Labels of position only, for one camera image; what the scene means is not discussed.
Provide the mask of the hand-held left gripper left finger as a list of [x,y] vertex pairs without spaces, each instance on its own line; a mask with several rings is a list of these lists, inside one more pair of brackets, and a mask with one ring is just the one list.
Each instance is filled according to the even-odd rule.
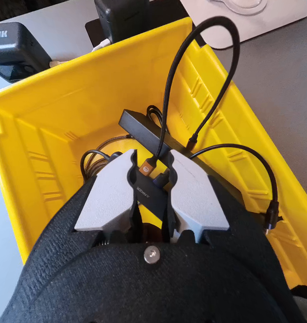
[[137,177],[137,150],[129,149],[110,161],[96,176],[74,229],[78,232],[114,231],[141,241],[143,223],[134,184]]

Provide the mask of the long black usb hub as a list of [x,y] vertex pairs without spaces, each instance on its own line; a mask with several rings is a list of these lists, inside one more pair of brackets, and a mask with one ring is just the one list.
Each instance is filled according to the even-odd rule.
[[[154,121],[150,121],[149,118],[140,112],[124,109],[119,120],[119,126],[143,145],[152,155],[156,153],[160,141],[161,128]],[[168,152],[170,150],[176,150],[186,157],[190,156],[189,150],[166,133],[157,160],[167,167],[169,167]]]

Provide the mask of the white board stand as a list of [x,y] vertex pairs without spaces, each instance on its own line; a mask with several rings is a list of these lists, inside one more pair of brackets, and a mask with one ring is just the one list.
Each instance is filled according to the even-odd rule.
[[236,25],[240,42],[307,17],[307,0],[181,0],[195,26],[225,16]]

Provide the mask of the black power adapter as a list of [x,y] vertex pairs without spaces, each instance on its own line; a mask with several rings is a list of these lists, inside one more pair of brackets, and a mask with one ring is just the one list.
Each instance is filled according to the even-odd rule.
[[0,77],[13,84],[50,68],[51,57],[20,22],[0,23]]
[[95,0],[104,36],[111,44],[149,29],[149,0]]

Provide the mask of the small black usb hub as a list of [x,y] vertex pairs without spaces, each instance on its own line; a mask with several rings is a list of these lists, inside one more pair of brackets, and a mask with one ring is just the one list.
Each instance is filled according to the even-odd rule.
[[163,223],[167,210],[167,191],[157,187],[150,177],[140,173],[138,166],[131,170],[130,178],[137,201]]

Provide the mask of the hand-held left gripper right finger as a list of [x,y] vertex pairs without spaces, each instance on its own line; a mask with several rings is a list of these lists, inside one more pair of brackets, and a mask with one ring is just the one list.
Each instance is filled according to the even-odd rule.
[[162,222],[162,239],[177,243],[185,231],[196,244],[209,231],[230,229],[210,176],[188,157],[172,149],[168,153],[169,182],[167,206]]

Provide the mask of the yellow plastic bin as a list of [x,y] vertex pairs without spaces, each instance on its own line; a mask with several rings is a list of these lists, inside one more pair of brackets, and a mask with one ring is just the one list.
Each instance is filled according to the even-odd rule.
[[[162,109],[169,69],[191,30],[192,20],[184,18],[0,91],[0,186],[23,263],[82,186],[83,153],[123,134],[124,109]],[[307,285],[307,194],[234,82],[196,151],[220,143],[250,147],[270,164],[283,220],[268,239],[289,288]]]

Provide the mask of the black usb cable orange plugs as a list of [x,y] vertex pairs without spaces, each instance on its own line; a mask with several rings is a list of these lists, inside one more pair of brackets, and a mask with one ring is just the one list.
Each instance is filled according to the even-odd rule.
[[224,17],[224,16],[216,16],[212,18],[208,18],[198,24],[192,32],[186,37],[184,42],[181,44],[178,52],[176,53],[176,56],[172,62],[171,68],[168,73],[167,81],[166,81],[166,86],[165,86],[165,91],[164,91],[164,101],[163,101],[163,111],[162,111],[162,122],[161,122],[161,133],[160,133],[160,139],[159,139],[159,144],[156,153],[151,157],[145,160],[145,162],[141,165],[140,167],[140,173],[142,173],[145,176],[149,176],[152,171],[156,168],[157,160],[159,159],[161,150],[163,148],[164,144],[164,137],[167,129],[167,115],[168,115],[168,105],[169,105],[169,98],[170,98],[170,93],[171,93],[171,87],[172,87],[172,82],[177,70],[177,67],[189,47],[189,45],[195,40],[196,36],[198,36],[201,32],[204,30],[213,27],[213,26],[221,26],[224,27],[230,34],[232,38],[232,43],[233,43],[233,55],[232,55],[232,62],[231,62],[231,67],[230,71],[228,73],[228,76],[224,82],[224,85],[222,86],[220,93],[218,94],[212,108],[204,118],[204,120],[200,123],[196,131],[193,133],[193,135],[190,137],[188,140],[186,148],[189,149],[190,151],[193,150],[197,143],[198,135],[203,128],[203,126],[207,123],[207,121],[211,118],[212,114],[218,107],[220,101],[222,100],[225,92],[227,91],[230,82],[232,81],[232,78],[235,74],[238,61],[239,61],[239,56],[240,56],[240,37],[239,37],[239,32],[231,19]]

